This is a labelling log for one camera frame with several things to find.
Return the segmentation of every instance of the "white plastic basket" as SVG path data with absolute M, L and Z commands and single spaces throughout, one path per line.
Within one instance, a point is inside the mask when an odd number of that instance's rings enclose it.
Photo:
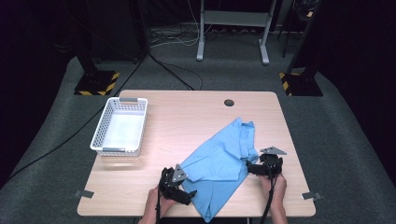
M 148 100 L 111 97 L 96 127 L 91 149 L 101 156 L 139 156 Z

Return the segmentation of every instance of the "human hand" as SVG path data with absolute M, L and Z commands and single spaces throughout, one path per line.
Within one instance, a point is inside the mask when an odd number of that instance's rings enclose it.
M 259 175 L 260 182 L 262 182 L 262 191 L 264 198 L 268 201 L 269 191 L 271 190 L 271 180 L 267 176 Z M 288 223 L 286 219 L 286 211 L 283 206 L 283 198 L 285 197 L 287 181 L 282 174 L 277 175 L 276 184 L 274 187 L 274 195 L 271 202 L 271 217 L 275 224 Z
M 148 199 L 146 201 L 145 213 L 142 219 L 140 219 L 139 224 L 155 224 L 157 220 L 157 202 L 158 202 L 158 186 L 155 189 L 150 189 L 148 191 Z M 170 199 L 160 198 L 161 213 L 160 218 L 163 217 L 169 208 L 174 205 L 175 201 Z

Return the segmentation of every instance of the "light blue shirt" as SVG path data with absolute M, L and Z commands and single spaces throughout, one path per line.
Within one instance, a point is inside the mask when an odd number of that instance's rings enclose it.
M 248 176 L 246 160 L 256 163 L 254 124 L 234 120 L 200 145 L 180 166 L 189 177 L 187 192 L 197 190 L 192 203 L 209 222 Z

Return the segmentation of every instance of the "gray carpet floor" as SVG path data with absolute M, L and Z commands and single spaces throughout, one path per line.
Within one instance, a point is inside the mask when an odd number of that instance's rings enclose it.
M 232 35 L 208 40 L 202 62 L 195 60 L 197 44 L 166 44 L 150 51 L 164 63 L 198 74 L 203 91 L 277 94 L 308 187 L 324 196 L 315 201 L 317 212 L 313 217 L 290 217 L 290 223 L 395 223 L 396 189 L 342 95 L 326 77 L 317 74 L 323 97 L 287 96 L 279 73 L 289 66 L 293 48 L 282 58 L 283 39 L 269 35 L 266 46 L 270 64 L 264 66 L 258 38 Z M 97 64 L 100 70 L 120 72 L 111 95 L 117 95 L 120 89 L 186 90 L 148 56 L 132 74 L 137 66 L 131 62 Z M 169 68 L 200 89 L 197 75 L 174 66 Z M 82 130 L 2 188 L 0 223 L 134 223 L 132 217 L 81 217 L 77 213 L 79 198 L 74 193 L 84 189 L 87 182 L 96 156 L 90 150 L 90 142 L 100 109 L 110 97 L 74 95 L 82 74 L 78 60 L 72 59 L 45 123 L 16 170 L 55 149 L 83 127 Z

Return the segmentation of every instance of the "table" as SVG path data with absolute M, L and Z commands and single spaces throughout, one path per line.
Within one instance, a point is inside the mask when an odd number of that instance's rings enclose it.
M 268 65 L 270 61 L 268 58 L 267 48 L 265 47 L 265 42 L 270 31 L 272 18 L 274 17 L 275 6 L 276 0 L 271 0 L 270 10 L 267 13 L 205 10 L 205 0 L 201 0 L 201 20 L 197 61 L 202 61 L 204 59 L 205 24 L 240 25 L 265 27 L 262 39 L 259 39 L 259 47 L 260 53 L 262 54 L 262 63 Z
M 198 146 L 234 119 L 253 121 L 255 148 L 278 147 L 288 152 L 283 174 L 288 179 L 284 205 L 288 217 L 310 217 L 316 212 L 308 192 L 279 101 L 267 91 L 122 91 L 120 97 L 148 99 L 142 151 L 138 158 L 97 156 L 78 213 L 82 216 L 140 217 L 149 189 L 154 188 L 164 167 L 182 163 Z M 233 106 L 224 104 L 233 100 Z M 259 178 L 249 175 L 217 217 L 260 217 L 266 201 Z M 193 204 L 176 204 L 167 217 L 199 217 Z

